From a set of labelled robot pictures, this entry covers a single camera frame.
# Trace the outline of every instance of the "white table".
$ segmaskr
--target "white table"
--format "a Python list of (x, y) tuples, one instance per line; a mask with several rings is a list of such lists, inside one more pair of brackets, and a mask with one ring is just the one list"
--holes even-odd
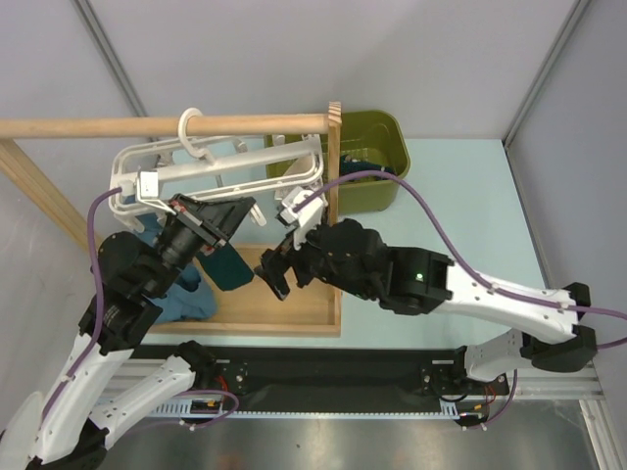
[[(543, 286), (501, 142), (409, 139), (407, 145), (411, 170), (406, 180), (426, 199), (466, 260), (487, 274), (529, 286)], [(263, 170), (259, 171), (253, 176), (263, 177)], [(247, 177), (251, 174), (233, 176), (239, 180)], [(191, 187), (186, 183), (185, 187), (176, 189)], [(270, 196), (259, 199), (259, 203), (266, 215), (274, 214)], [(388, 245), (447, 252), (420, 206), (403, 189), (386, 211), (354, 218), (363, 226), (378, 230)], [(264, 229), (245, 221), (234, 242), (278, 243), (284, 233), (285, 229), (276, 221)], [(339, 338), (149, 334), (144, 344), (178, 344), (193, 339), (217, 346), (451, 349), (482, 343), (506, 329), (450, 313), (395, 315), (376, 303), (345, 294)]]

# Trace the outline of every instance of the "wooden frame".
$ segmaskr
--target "wooden frame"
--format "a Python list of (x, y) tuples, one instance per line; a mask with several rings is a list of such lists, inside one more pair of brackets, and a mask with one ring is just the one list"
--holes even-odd
[[(342, 110), (340, 103), (329, 103), (327, 114), (318, 115), (267, 115), (230, 117), (191, 117), (187, 124), (189, 135), (251, 135), (251, 134), (328, 134), (328, 179), (339, 176), (340, 129)], [(41, 169), (13, 141), (13, 139), (42, 138), (102, 138), (102, 137), (165, 137), (176, 136), (178, 117), (126, 117), (96, 119), (0, 119), (0, 169), (31, 199), (50, 219), (87, 251), (85, 218), (68, 201)], [(328, 194), (329, 221), (338, 217), (338, 188)], [(260, 247), (241, 247), (246, 256), (256, 254)], [(280, 310), (277, 318), (283, 322), (180, 322), (153, 327), (154, 333), (223, 333), (277, 336), (338, 336), (341, 322), (341, 293), (320, 284), (301, 291), (298, 302), (318, 302), (326, 306), (325, 321), (288, 323), (294, 318), (294, 307), (289, 303), (275, 304)], [(217, 292), (220, 303), (223, 293)], [(250, 306), (259, 309), (259, 303), (238, 303), (238, 308)]]

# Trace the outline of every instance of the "table surface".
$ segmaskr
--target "table surface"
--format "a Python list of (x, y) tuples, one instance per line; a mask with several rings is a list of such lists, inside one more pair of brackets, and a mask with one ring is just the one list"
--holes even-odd
[[(260, 145), (249, 142), (249, 148)], [(475, 269), (531, 287), (543, 286), (531, 237), (503, 146), (498, 140), (408, 139), (411, 169), (406, 180), (426, 199), (459, 252)], [(264, 177), (256, 168), (228, 175), (224, 182)], [(172, 191), (194, 190), (206, 182), (185, 183)], [(258, 198), (268, 218), (260, 228), (246, 220), (234, 243), (278, 243), (285, 229), (270, 220), (270, 195)], [(352, 215), (379, 231), (394, 246), (417, 246), (447, 253), (428, 218), (403, 189), (386, 211)], [(377, 303), (348, 294), (342, 298), (339, 338), (254, 337), (221, 335), (146, 335), (144, 344), (178, 344), (302, 348), (452, 349), (483, 343), (508, 328), (452, 313), (416, 317), (395, 315)]]

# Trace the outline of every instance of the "wooden beam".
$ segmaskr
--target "wooden beam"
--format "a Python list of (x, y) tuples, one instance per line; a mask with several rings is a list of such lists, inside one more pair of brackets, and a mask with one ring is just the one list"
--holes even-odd
[[(0, 169), (53, 222), (87, 251), (87, 222), (13, 140), (0, 140)], [(96, 238), (96, 246), (99, 246), (102, 239)]]
[[(179, 117), (0, 119), (0, 139), (176, 136)], [(328, 116), (196, 116), (187, 135), (326, 134)]]
[[(342, 128), (342, 106), (339, 102), (329, 103), (329, 137), (328, 137), (328, 181), (340, 177), (340, 131)], [(329, 223), (332, 225), (337, 222), (339, 203), (338, 194), (339, 187), (336, 186), (329, 191)]]

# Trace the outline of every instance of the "wooden rack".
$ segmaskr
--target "wooden rack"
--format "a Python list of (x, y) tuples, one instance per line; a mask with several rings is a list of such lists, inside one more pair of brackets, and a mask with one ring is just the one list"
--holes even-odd
[[(340, 161), (340, 129), (342, 125), (341, 106), (337, 102), (329, 103), (326, 114), (311, 115), (260, 115), (260, 116), (225, 116), (191, 117), (187, 123), (187, 134), (190, 136), (212, 135), (252, 135), (252, 134), (328, 134), (327, 176), (329, 180), (339, 176)], [(85, 218), (68, 201), (41, 169), (14, 142), (13, 139), (50, 139), (50, 138), (103, 138), (103, 137), (166, 137), (176, 136), (178, 117), (125, 117), (125, 118), (91, 118), (91, 119), (0, 119), (0, 169), (31, 199), (50, 219), (65, 231), (82, 249), (87, 251), (87, 225)], [(329, 220), (337, 221), (338, 188), (328, 194)], [(244, 247), (246, 257), (256, 254), (261, 247)], [(259, 285), (252, 283), (250, 288), (261, 291)], [(255, 313), (246, 311), (255, 304), (248, 302), (240, 305), (227, 293), (217, 295), (218, 307), (221, 302), (230, 305), (240, 315), (233, 322), (228, 311), (219, 311), (220, 321), (180, 322), (161, 325), (155, 332), (221, 332), (251, 333), (266, 335), (314, 335), (334, 336), (340, 332), (340, 295), (336, 289), (328, 286), (316, 286), (311, 290), (302, 291), (296, 299), (300, 306), (312, 304), (323, 305), (320, 309), (319, 321), (315, 312), (303, 312), (294, 302), (281, 303), (272, 301), (270, 296), (264, 297), (263, 311), (272, 316), (270, 323), (255, 322)], [(246, 293), (237, 291), (241, 299), (247, 299)]]

